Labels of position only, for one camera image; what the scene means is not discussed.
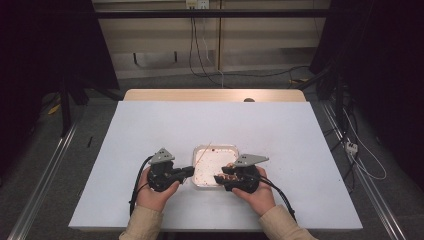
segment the white tray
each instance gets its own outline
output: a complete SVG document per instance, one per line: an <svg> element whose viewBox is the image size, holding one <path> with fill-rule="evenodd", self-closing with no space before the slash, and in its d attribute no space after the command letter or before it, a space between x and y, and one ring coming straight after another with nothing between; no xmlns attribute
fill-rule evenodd
<svg viewBox="0 0 424 240"><path fill-rule="evenodd" d="M214 175L222 173L222 167L233 163L238 158L234 145L200 145L193 152L193 183L200 188L222 187L217 184Z"/></svg>

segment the handheld controller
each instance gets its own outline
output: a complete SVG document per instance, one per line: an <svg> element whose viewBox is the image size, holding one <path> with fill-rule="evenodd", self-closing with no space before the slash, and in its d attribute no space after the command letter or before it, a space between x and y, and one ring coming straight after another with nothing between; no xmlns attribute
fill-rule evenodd
<svg viewBox="0 0 424 240"><path fill-rule="evenodd" d="M137 179L135 181L134 190L131 196L130 204L130 215L134 211L135 202L137 200L138 193L144 187L138 186L141 174L144 166L150 161L151 167L147 175L147 184L150 188L153 188L156 192L163 192L168 189L175 181L179 181L181 184L188 177L193 176L194 168L189 166L185 168L172 168L175 157L172 156L165 148L161 148L153 156L148 157L141 165L140 171L138 172Z"/></svg>
<svg viewBox="0 0 424 240"><path fill-rule="evenodd" d="M165 148L160 149L150 161L150 171L147 175L149 186L156 192L163 192L175 181L181 184L186 178L193 176L194 167L173 168L175 157Z"/></svg>
<svg viewBox="0 0 424 240"><path fill-rule="evenodd" d="M268 160L267 157L243 154L234 163L222 167L223 174L215 175L215 181L224 185L226 191L239 188L245 192L254 193L261 178L255 164Z"/></svg>

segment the table surface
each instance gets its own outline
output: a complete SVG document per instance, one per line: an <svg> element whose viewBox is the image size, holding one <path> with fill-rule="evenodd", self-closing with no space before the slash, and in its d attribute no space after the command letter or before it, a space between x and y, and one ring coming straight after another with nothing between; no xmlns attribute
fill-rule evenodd
<svg viewBox="0 0 424 240"><path fill-rule="evenodd" d="M306 102L296 89L131 89L124 101Z"/></svg>
<svg viewBox="0 0 424 240"><path fill-rule="evenodd" d="M240 102L245 98L257 102ZM192 164L196 146L212 143L234 144L240 154L268 156L269 161L258 165L287 195L302 227L361 229L304 99L298 90L128 91L118 104L69 226L86 231L124 229L128 200L145 158L166 147L176 157L174 167L185 167ZM284 205L277 192L274 197ZM199 189L191 180L168 201L164 214L164 231L261 231L258 217L244 201L221 188Z"/></svg>

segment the metal rail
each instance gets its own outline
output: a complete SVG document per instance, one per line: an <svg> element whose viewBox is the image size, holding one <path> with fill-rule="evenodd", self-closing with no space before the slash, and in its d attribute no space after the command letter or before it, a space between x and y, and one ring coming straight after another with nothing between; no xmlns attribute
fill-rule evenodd
<svg viewBox="0 0 424 240"><path fill-rule="evenodd" d="M335 129L337 138L341 140L342 133L340 132L340 128L337 127L336 120L333 118L333 116L335 116L335 112L333 108L331 107L330 103L327 103L327 104L321 103L321 106L325 114L327 115L327 118L331 126L333 127L333 129ZM348 154L348 157L349 157L350 163L353 163L354 158L352 154ZM360 158L358 158L357 162L362 165L361 167L366 169ZM383 196L381 195L380 191L375 185L374 180L370 176L365 174L356 165L355 165L355 172L359 180L361 181L362 185L364 186L365 192L370 198L371 203L374 206L378 216L380 217L381 222L386 228L386 231L389 234L390 238L393 240L401 240L401 239L406 240L407 238L405 234L403 233L402 228L400 227L400 224L398 223L395 215L393 214L386 200L384 200Z"/></svg>
<svg viewBox="0 0 424 240"><path fill-rule="evenodd" d="M28 235L28 232L31 228L32 223L34 222L35 217L37 216L38 210L40 209L43 200L50 188L50 185L54 179L54 176L59 169L60 163L65 156L66 150L68 149L74 133L76 131L78 123L81 121L81 118L84 113L84 108L80 109L77 112L76 119L69 129L68 133L59 140L59 143L56 147L53 156L50 158L50 161L44 170L44 173L38 182L36 188L31 194L30 199L25 205L24 210L18 218L15 226L10 233L8 240L24 240Z"/></svg>

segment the gray floor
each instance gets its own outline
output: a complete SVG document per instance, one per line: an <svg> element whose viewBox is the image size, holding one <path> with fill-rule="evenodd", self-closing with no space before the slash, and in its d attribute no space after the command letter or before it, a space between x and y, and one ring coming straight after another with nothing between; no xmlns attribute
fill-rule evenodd
<svg viewBox="0 0 424 240"><path fill-rule="evenodd" d="M270 74L282 70L249 71L243 74ZM295 70L292 78L309 78L311 74L305 69ZM219 75L212 77L219 82ZM289 86L289 75L282 74L272 77L225 77L225 84L232 88L271 88L284 89ZM211 83L204 77L193 75L175 75L162 77L147 77L120 80L122 87L119 93L123 94L130 88L219 88L220 85ZM59 169L54 176L49 191L38 211L30 228L27 239L117 239L119 232L92 232L86 233L67 227L73 211L78 203L79 194L84 188L92 166L100 150L102 141L107 132L110 121L116 109L116 102L104 98L96 92L88 91L91 96L87 106L73 106L74 115L83 112L74 138L69 146ZM313 87L305 91L317 120L325 132L331 125L322 109L322 102L316 99ZM424 193L398 167L392 154L376 139L376 133L369 126L366 119L357 108L356 117L359 123L360 138L365 145L381 160L387 170L387 178L375 181L388 205L397 217L408 239L422 239L424 237ZM8 175L4 176L3 186L0 189L0 239L6 239L19 214L28 201L31 192L40 179L44 168L52 156L61 133L60 112L54 115L41 113L36 130L28 141L25 150L11 167ZM329 147L338 141L334 134L326 136ZM373 158L361 151L361 158L367 169L381 175L381 168ZM343 175L349 167L341 147L333 151L333 156ZM355 181L355 190L351 194L352 201L364 229L351 232L320 232L312 234L320 239L390 239L380 217L366 194L358 178ZM349 177L346 184L352 184ZM177 233L161 234L163 239L265 239L261 233Z"/></svg>

